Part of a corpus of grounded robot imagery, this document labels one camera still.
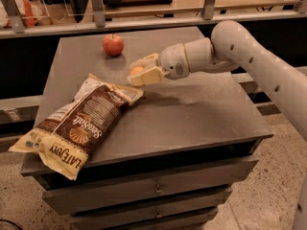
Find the gray tabletop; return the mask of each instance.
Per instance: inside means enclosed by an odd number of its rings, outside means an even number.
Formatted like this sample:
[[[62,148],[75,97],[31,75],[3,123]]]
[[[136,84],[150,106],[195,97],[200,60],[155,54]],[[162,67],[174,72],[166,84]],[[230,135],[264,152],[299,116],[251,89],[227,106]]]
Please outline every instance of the gray tabletop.
[[[103,34],[60,40],[36,123],[70,103],[89,73],[128,85],[131,62],[203,37],[197,27],[120,36],[125,49],[119,57],[103,52]],[[271,128],[230,73],[197,73],[182,80],[163,80],[144,90],[145,98],[124,114],[86,167],[272,136]],[[38,156],[26,155],[23,173],[46,171]]]

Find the snack bag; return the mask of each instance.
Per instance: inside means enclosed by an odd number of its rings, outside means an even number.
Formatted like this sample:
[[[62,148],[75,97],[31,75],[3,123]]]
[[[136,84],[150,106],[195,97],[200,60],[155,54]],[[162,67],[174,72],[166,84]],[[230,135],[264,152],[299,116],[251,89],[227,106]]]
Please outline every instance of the snack bag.
[[[72,103],[22,136],[9,151],[38,153],[50,169],[76,180],[89,155],[142,95],[142,90],[89,75]]]

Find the floor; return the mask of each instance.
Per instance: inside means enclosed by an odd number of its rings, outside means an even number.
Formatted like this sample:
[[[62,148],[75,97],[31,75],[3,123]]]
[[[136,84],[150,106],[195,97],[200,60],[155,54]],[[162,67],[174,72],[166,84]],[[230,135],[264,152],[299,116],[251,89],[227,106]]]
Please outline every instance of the floor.
[[[228,201],[205,225],[180,230],[291,230],[300,187],[307,174],[307,144],[274,106],[260,108],[275,135],[254,153],[259,158],[244,182],[232,186]],[[43,189],[22,177],[23,155],[0,153],[0,219],[23,230],[73,230],[69,217],[60,217],[41,199]],[[0,222],[1,230],[13,230]]]

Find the metal post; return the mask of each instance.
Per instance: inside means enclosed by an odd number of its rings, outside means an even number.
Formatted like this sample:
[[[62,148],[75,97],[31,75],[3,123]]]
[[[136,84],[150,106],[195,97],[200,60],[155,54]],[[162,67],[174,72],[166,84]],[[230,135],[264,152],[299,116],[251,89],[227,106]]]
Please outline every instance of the metal post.
[[[297,4],[295,4],[294,11],[299,13],[307,12],[307,0],[300,0]]]
[[[5,8],[7,15],[10,19],[12,29],[16,33],[23,33],[26,30],[26,25],[21,19],[19,9],[15,3],[15,0],[1,0],[3,7]]]
[[[214,15],[214,5],[216,0],[204,0],[201,16],[204,19],[212,19]]]
[[[91,0],[96,27],[104,27],[106,24],[103,0]]]

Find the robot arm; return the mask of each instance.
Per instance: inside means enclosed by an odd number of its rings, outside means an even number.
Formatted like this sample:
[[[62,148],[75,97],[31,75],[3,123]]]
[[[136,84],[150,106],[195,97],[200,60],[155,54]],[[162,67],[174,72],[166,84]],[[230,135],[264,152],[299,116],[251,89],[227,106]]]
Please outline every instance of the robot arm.
[[[307,141],[307,77],[266,50],[241,24],[220,22],[208,38],[177,44],[137,60],[144,70],[128,76],[134,86],[194,72],[221,73],[243,67]]]

